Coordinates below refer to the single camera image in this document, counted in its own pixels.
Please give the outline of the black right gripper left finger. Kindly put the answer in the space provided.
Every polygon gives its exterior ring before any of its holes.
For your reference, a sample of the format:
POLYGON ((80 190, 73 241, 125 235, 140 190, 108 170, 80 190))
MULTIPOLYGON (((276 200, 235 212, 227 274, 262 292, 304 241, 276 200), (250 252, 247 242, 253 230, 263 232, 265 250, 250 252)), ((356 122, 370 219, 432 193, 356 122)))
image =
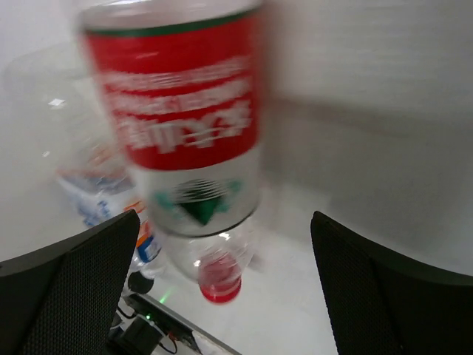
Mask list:
POLYGON ((1 262, 1 353, 101 354, 139 228, 130 210, 1 262))

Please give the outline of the red label plastic bottle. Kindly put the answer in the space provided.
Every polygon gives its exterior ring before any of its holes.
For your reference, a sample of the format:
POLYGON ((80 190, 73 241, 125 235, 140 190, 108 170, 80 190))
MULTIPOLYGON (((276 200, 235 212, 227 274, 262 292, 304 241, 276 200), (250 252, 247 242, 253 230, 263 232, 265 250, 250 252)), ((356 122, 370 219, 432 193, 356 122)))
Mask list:
POLYGON ((254 254, 260 1, 79 1, 102 102, 173 264, 216 304, 254 254))

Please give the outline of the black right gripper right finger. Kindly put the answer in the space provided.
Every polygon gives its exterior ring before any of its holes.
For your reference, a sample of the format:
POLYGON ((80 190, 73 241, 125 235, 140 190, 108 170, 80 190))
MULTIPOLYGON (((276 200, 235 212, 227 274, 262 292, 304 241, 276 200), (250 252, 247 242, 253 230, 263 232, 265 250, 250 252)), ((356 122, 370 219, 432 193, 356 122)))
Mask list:
POLYGON ((402 255, 321 212, 310 232, 339 354, 472 353, 472 277, 402 255))

